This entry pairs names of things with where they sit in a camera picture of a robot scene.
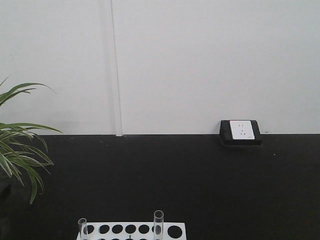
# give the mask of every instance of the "electrical outlet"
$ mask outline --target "electrical outlet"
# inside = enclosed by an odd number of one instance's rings
[[[232,139],[234,140],[255,139],[252,124],[249,120],[231,120],[230,128]]]

